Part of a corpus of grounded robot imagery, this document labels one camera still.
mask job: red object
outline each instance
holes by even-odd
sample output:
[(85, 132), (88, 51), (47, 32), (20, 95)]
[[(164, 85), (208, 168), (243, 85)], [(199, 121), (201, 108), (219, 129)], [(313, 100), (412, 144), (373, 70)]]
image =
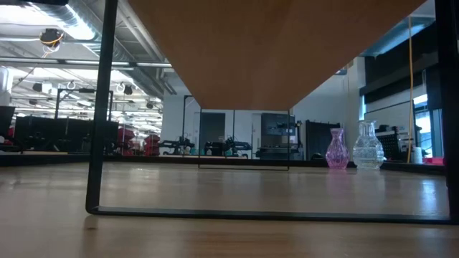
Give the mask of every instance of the red object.
[(130, 141), (131, 139), (135, 138), (136, 134), (132, 130), (119, 128), (118, 129), (118, 142), (124, 143)]
[[(8, 136), (13, 138), (14, 137), (14, 127), (10, 127), (8, 129)], [(5, 140), (4, 145), (13, 145), (13, 143), (9, 140)]]
[(424, 164), (443, 166), (443, 158), (423, 158), (422, 162)]
[(145, 138), (145, 146), (143, 147), (143, 153), (145, 156), (159, 156), (159, 141), (160, 137), (157, 135), (150, 135)]

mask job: ceiling pipe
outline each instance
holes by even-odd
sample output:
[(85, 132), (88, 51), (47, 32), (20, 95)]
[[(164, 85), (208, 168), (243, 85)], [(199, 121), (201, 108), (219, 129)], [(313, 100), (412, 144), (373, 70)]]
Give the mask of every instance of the ceiling pipe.
[[(158, 57), (158, 54), (154, 52), (151, 48), (151, 45), (149, 45), (145, 38), (140, 34), (140, 32), (134, 28), (134, 26), (131, 24), (131, 21), (129, 18), (124, 14), (124, 10), (121, 8), (118, 8), (118, 16), (121, 18), (123, 23), (128, 27), (128, 29), (131, 31), (131, 33), (134, 35), (134, 37), (137, 39), (137, 41), (141, 44), (143, 49), (147, 52), (147, 54), (150, 56), (152, 60), (161, 60), (160, 57)], [(153, 80), (158, 83), (163, 89), (167, 90), (169, 94), (173, 95), (175, 91), (172, 91), (169, 87), (167, 87), (162, 80), (160, 80), (157, 76), (153, 77)]]
[[(33, 42), (39, 41), (40, 38), (37, 36), (17, 36), (17, 35), (1, 35), (0, 42)], [(97, 40), (97, 37), (94, 39), (84, 40), (84, 39), (68, 39), (64, 38), (61, 43), (65, 44), (100, 44), (100, 41)]]
[[(52, 59), (30, 57), (0, 57), (3, 66), (12, 67), (40, 67), (61, 69), (98, 69), (99, 60)], [(172, 65), (164, 62), (112, 62), (114, 70), (133, 70), (138, 67), (171, 68)]]
[[(70, 0), (67, 6), (52, 6), (45, 4), (32, 4), (32, 6), (44, 12), (46, 15), (64, 23), (65, 26), (62, 26), (62, 29), (70, 36), (76, 39), (92, 39), (97, 37), (98, 41), (100, 40), (103, 22), (87, 6), (86, 0)], [(78, 31), (78, 28), (88, 35), (84, 38), (72, 35), (72, 33), (78, 34), (79, 36), (82, 34)], [(85, 46), (95, 54), (100, 54), (100, 44), (85, 44)], [(133, 60), (133, 56), (117, 39), (114, 44), (113, 59), (125, 62)], [(136, 67), (132, 70), (122, 72), (138, 82), (139, 87), (148, 95), (159, 98), (164, 96), (164, 89), (140, 68)]]
[(136, 30), (138, 33), (140, 33), (143, 36), (143, 38), (147, 41), (149, 47), (154, 51), (155, 55), (158, 57), (158, 61), (164, 62), (166, 58), (161, 53), (161, 50), (159, 50), (158, 45), (156, 45), (155, 41), (153, 41), (153, 38), (151, 37), (150, 33), (148, 33), (148, 30), (145, 28), (142, 21), (137, 17), (136, 13), (132, 9), (128, 1), (119, 0), (118, 6), (119, 6), (119, 9), (123, 10), (124, 14), (129, 16), (131, 22), (133, 22), (133, 25), (134, 25), (132, 29)]

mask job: clear glass vase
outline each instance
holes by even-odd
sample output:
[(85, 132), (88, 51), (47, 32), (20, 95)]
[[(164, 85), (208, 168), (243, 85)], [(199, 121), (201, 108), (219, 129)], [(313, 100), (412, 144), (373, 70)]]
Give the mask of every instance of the clear glass vase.
[(376, 121), (359, 121), (359, 138), (354, 145), (353, 158), (358, 169), (379, 169), (384, 161), (382, 144), (374, 134)]
[(343, 128), (330, 129), (331, 139), (330, 146), (325, 155), (328, 166), (334, 169), (345, 169), (349, 162), (349, 152), (343, 142)]

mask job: door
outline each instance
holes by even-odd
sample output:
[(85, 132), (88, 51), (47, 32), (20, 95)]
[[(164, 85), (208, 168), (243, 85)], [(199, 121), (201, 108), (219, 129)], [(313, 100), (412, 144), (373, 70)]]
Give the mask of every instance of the door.
[(202, 113), (201, 120), (201, 150), (206, 142), (224, 142), (224, 113)]

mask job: metal frame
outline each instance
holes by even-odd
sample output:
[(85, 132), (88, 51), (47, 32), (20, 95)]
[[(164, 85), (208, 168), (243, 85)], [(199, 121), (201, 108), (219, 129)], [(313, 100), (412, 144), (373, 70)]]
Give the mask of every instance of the metal frame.
[[(57, 89), (57, 98), (56, 98), (56, 112), (55, 112), (55, 119), (57, 119), (59, 117), (59, 105), (60, 105), (60, 102), (63, 101), (64, 99), (60, 99), (60, 93), (63, 92), (63, 91), (68, 91), (68, 92), (75, 92), (75, 91), (78, 91), (78, 92), (85, 92), (84, 90), (82, 91), (82, 89), (73, 89), (73, 90), (70, 90), (70, 89)], [(112, 120), (112, 108), (113, 108), (113, 91), (109, 91), (110, 93), (110, 105), (108, 106), (108, 121), (110, 122)]]
[(90, 214), (116, 216), (156, 216), (195, 219), (255, 219), (287, 221), (349, 221), (349, 222), (384, 222), (403, 224), (459, 224), (459, 113), (456, 111), (459, 97), (458, 43), (456, 34), (455, 0), (436, 0), (435, 11), (439, 28), (439, 64), (441, 95), (443, 101), (443, 124), (445, 138), (445, 160), (448, 179), (450, 216), (410, 216), (389, 214), (317, 214), (292, 212), (257, 212), (257, 211), (209, 211), (183, 209), (133, 209), (122, 207), (104, 207), (99, 203), (100, 184), (103, 167), (103, 131), (107, 118), (108, 91), (113, 57), (113, 43), (117, 0), (105, 2), (103, 37), (96, 92), (95, 117), (93, 123), (93, 144), (87, 183), (86, 211)]
[[(31, 57), (0, 57), (0, 63), (12, 67), (38, 67), (38, 68), (61, 68), (61, 69), (92, 69), (96, 70), (100, 63), (97, 60), (76, 59), (52, 59)], [(167, 62), (111, 62), (112, 69), (133, 70), (136, 67), (172, 68)]]

